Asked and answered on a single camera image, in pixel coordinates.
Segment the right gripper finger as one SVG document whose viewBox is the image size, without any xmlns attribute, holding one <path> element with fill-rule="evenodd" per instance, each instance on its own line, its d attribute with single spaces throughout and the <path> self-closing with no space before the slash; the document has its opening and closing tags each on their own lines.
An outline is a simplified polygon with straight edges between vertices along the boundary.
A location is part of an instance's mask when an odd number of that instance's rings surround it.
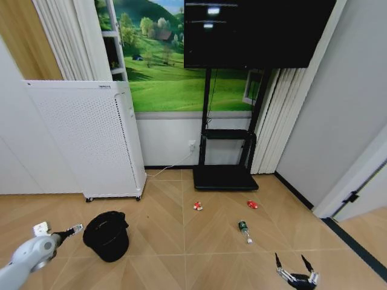
<svg viewBox="0 0 387 290">
<path fill-rule="evenodd" d="M 306 269 L 310 273 L 310 275 L 308 276 L 308 282 L 309 283 L 317 283 L 319 280 L 319 274 L 314 271 L 314 268 L 312 267 L 311 263 L 305 258 L 304 255 L 301 255 L 301 257 L 302 257 L 302 260 L 305 264 Z"/>
<path fill-rule="evenodd" d="M 276 259 L 276 272 L 277 272 L 277 274 L 280 277 L 282 277 L 286 282 L 292 282 L 293 276 L 282 267 L 281 261 L 280 261 L 277 253 L 275 253 L 275 259 Z"/>
</svg>

